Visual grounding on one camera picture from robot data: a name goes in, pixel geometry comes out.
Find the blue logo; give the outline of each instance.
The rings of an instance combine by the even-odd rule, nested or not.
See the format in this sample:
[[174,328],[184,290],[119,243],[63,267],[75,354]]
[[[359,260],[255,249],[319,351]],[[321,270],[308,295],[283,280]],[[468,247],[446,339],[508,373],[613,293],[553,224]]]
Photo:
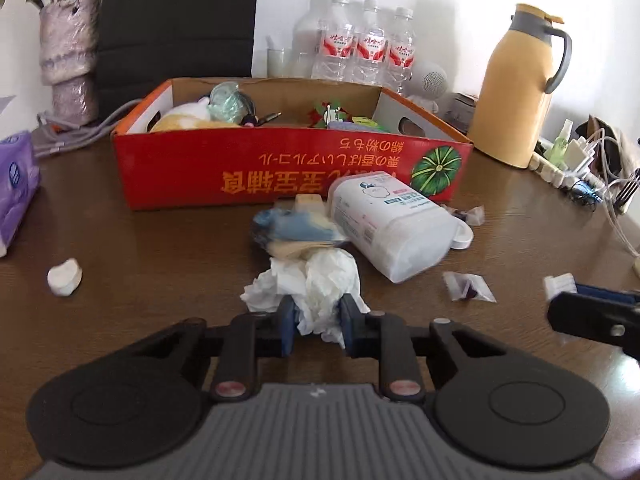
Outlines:
[[20,169],[15,162],[9,166],[9,182],[14,189],[20,184]]

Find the gray cable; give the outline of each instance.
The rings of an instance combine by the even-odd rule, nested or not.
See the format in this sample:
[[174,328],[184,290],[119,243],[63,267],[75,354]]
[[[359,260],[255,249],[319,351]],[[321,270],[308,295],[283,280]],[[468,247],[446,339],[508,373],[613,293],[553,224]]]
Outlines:
[[[123,104],[109,117],[97,126],[80,126],[54,117],[48,112],[37,115],[40,130],[49,142],[34,145],[37,158],[54,155],[56,153],[72,152],[93,144],[96,140],[109,135],[120,122],[120,116],[139,104],[141,99],[135,99]],[[62,127],[65,131],[56,133],[53,126]]]

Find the white wall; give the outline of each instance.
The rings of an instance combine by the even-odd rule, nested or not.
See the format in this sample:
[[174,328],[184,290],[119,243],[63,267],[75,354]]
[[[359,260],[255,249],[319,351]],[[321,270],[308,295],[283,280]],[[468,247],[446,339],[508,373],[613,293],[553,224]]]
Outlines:
[[[384,7],[413,8],[419,53],[442,65],[454,91],[470,92],[479,91],[518,2],[562,16],[574,40],[572,64],[554,93],[545,136],[555,136],[565,117],[577,124],[588,113],[640,136],[640,0],[378,0]],[[307,6],[308,0],[258,0],[255,75],[264,74],[266,35],[290,44],[294,22]],[[18,95],[2,115],[0,137],[33,127],[35,113],[49,106],[50,91],[40,84],[38,16],[32,7],[8,0],[0,10],[0,96]]]

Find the red and white bottle label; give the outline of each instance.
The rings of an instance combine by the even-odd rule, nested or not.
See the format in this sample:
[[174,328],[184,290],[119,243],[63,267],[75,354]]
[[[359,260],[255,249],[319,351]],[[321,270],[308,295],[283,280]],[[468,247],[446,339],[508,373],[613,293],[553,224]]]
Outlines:
[[344,36],[342,34],[323,34],[320,44],[320,52],[324,56],[349,57],[353,44],[353,35]]
[[409,43],[392,43],[389,48],[389,64],[409,68],[414,62],[415,47]]
[[366,36],[362,36],[358,41],[356,57],[370,59],[372,61],[382,61],[385,59],[385,47],[385,38],[367,34]]

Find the purple tissue package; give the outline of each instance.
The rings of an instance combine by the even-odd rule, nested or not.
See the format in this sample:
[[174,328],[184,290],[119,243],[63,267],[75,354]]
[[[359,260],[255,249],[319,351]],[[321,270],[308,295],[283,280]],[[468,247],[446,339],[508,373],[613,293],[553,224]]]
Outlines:
[[40,185],[40,168],[33,155],[31,134],[0,140],[0,258],[22,221]]

